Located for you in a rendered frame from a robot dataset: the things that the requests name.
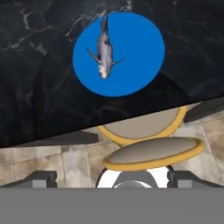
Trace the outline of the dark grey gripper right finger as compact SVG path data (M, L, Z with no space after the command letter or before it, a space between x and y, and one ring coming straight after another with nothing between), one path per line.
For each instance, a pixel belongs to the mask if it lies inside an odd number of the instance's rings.
M171 188L222 188L222 185L198 178L190 171L169 171L168 187Z

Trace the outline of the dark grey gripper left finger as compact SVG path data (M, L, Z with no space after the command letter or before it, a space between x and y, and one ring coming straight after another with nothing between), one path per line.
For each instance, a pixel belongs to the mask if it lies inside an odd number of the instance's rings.
M3 185L3 188L56 188L56 171L34 171L27 177Z

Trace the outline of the grey fish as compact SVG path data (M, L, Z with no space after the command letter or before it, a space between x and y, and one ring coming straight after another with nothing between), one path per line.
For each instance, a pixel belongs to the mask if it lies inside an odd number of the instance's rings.
M87 48L89 55L97 62L98 72L102 79L106 80L111 73L112 67L121 63L124 58L114 61L113 46L109 40L108 15L105 14L101 21L101 33L97 40L97 54Z

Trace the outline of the round stool with yellow rim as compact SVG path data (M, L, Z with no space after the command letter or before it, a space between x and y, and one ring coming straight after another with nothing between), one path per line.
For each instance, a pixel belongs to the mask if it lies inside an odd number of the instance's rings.
M108 154L102 163L112 171L143 171L186 161L204 148L204 142L197 137L155 138L124 146Z
M183 122L187 107L171 108L139 117L103 124L99 131L115 144L124 146L143 140L168 137Z

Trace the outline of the white and black round object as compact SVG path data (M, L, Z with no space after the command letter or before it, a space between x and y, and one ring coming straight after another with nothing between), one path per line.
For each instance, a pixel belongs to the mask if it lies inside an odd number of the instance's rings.
M166 188L169 182L167 174L171 166L144 171L111 171L104 169L96 181L96 188L137 189Z

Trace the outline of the blue round plate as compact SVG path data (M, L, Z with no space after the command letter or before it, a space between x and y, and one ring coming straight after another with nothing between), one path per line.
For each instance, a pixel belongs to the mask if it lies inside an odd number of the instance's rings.
M110 76L104 80L97 62L89 55L97 51L101 33L99 17L78 37L73 48L73 70L85 88L107 97L131 95L145 88L158 75L165 60L165 41L158 27L134 12L108 15L108 35L114 50Z

